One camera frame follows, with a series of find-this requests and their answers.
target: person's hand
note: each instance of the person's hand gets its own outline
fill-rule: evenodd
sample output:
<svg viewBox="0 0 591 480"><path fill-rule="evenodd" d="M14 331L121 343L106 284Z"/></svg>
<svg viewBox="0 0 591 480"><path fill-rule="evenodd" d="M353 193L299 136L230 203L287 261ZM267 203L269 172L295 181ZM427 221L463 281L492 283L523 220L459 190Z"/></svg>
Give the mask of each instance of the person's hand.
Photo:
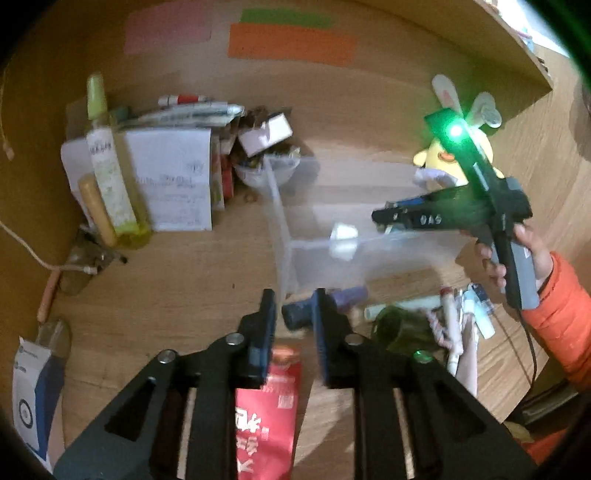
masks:
<svg viewBox="0 0 591 480"><path fill-rule="evenodd" d="M528 226L520 223L515 224L515 236L519 242L530 249L534 259L535 286L539 289L544 285L554 268L554 261L550 250L546 247L542 239ZM505 275L507 269L502 264L496 264L491 261L492 249L485 244L477 243L475 246L476 255L482 258L482 266L488 276L499 287L506 286Z"/></svg>

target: metal bolt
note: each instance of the metal bolt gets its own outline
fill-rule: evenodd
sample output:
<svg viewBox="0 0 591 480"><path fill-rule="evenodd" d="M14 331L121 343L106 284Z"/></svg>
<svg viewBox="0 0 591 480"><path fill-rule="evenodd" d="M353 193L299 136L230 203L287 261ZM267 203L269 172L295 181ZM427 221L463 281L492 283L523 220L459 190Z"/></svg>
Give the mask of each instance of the metal bolt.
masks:
<svg viewBox="0 0 591 480"><path fill-rule="evenodd" d="M240 345L244 341L244 335L241 333L230 333L226 335L228 345Z"/></svg>
<svg viewBox="0 0 591 480"><path fill-rule="evenodd" d="M174 350L162 350L158 354L158 362L161 364L169 364L177 357L177 352Z"/></svg>
<svg viewBox="0 0 591 480"><path fill-rule="evenodd" d="M363 337L357 333L350 333L345 337L345 343L350 346L358 346L363 343Z"/></svg>
<svg viewBox="0 0 591 480"><path fill-rule="evenodd" d="M417 350L413 353L413 358L420 364L427 364L433 360L433 356L425 350Z"/></svg>

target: orange jacket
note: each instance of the orange jacket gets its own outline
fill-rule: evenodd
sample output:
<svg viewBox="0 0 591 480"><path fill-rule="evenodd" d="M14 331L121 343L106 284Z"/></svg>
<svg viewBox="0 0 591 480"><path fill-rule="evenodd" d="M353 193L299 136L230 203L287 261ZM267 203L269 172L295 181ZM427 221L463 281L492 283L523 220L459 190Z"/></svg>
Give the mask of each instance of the orange jacket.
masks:
<svg viewBox="0 0 591 480"><path fill-rule="evenodd" d="M554 270L540 292L540 306L523 317L562 364L567 378L580 390L591 387L591 297L579 284L573 267L552 252ZM524 445L541 463L563 437L557 432Z"/></svg>

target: black cable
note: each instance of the black cable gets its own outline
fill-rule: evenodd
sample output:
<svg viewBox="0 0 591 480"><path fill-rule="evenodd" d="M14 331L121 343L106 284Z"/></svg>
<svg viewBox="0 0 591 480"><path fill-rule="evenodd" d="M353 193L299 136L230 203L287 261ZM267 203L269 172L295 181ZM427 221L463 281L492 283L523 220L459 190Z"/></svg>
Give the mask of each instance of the black cable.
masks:
<svg viewBox="0 0 591 480"><path fill-rule="evenodd" d="M529 395L531 393L531 390L534 388L534 381L538 375L538 359L535 357L534 341L531 339L530 331L527 328L527 324L523 318L521 310L516 310L516 312L519 317L519 323L521 324L521 327L523 328L523 331L525 332L525 338L527 338L527 343L530 346L531 359L533 360L533 363L534 363L534 372L531 376L530 389L525 394L525 397L527 397L527 395Z"/></svg>

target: transparent plastic container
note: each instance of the transparent plastic container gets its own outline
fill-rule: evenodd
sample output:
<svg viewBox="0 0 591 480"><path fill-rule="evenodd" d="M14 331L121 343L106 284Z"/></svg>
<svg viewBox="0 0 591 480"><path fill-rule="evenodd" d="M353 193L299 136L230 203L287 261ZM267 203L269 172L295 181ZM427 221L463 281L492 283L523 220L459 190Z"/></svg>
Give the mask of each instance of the transparent plastic container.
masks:
<svg viewBox="0 0 591 480"><path fill-rule="evenodd" d="M277 264L278 300L315 288L352 287L453 263L466 244L458 232L385 235L372 222L372 211L383 208L387 200L426 193L413 183L415 171L411 164L309 157L302 158L292 178L278 187L265 160L261 193ZM354 226L358 237L330 239L337 223ZM341 249L351 255L340 258Z"/></svg>

